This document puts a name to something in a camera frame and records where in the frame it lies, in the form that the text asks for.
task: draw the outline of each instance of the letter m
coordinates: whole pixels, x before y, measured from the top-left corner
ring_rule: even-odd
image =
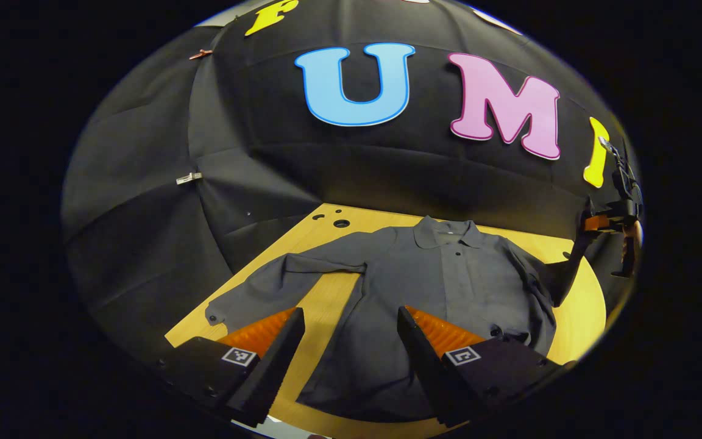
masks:
[[[489,60],[466,53],[451,53],[448,57],[459,66],[463,81],[462,116],[451,124],[454,134],[480,141],[491,139],[492,127],[486,122],[488,103],[505,143],[511,144],[530,119],[530,132],[522,137],[522,147],[544,159],[559,159],[556,88],[536,77],[527,77],[521,90],[514,94]]]

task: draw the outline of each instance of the wooden table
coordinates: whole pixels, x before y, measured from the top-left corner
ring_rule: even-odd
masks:
[[[324,214],[324,217],[313,219],[313,216],[318,214]],[[335,227],[333,223],[336,220],[348,220],[350,225]],[[173,346],[178,346],[190,337],[217,340],[225,336],[226,325],[221,323],[211,327],[205,320],[204,309],[207,303],[241,284],[252,272],[278,256],[304,252],[353,232],[374,232],[390,226],[412,227],[420,220],[420,216],[344,205],[321,205],[200,303],[165,334],[165,337]],[[479,226],[478,230],[507,237],[546,263],[564,261],[562,253],[570,252],[573,246],[570,240],[557,237],[483,226]],[[289,366],[270,415],[295,427],[329,437],[419,439],[449,430],[440,425],[435,418],[410,423],[370,423],[330,415],[295,402],[335,330],[357,277],[358,273],[324,274],[300,301],[298,306],[303,308],[305,314],[305,335]],[[581,261],[576,281],[568,297],[562,306],[554,309],[554,314],[557,319],[557,332],[548,353],[548,358],[554,362],[564,364],[578,359],[601,336],[605,327],[605,300],[600,284],[586,259]]]

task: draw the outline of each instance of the gray shirt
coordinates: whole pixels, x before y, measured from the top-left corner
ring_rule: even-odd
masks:
[[[212,300],[211,325],[229,332],[296,306],[321,277],[362,273],[321,361],[297,402],[371,422],[434,417],[397,333],[410,305],[484,338],[508,334],[543,355],[554,339],[552,302],[538,280],[544,264],[473,221],[356,232],[268,262]]]

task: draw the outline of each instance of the letter u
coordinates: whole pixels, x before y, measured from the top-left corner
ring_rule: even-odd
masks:
[[[343,93],[340,61],[348,58],[347,48],[323,48],[295,59],[303,70],[305,100],[318,119],[341,127],[363,127],[392,120],[408,105],[408,56],[411,45],[376,43],[364,52],[378,59],[381,93],[369,102],[349,101]]]

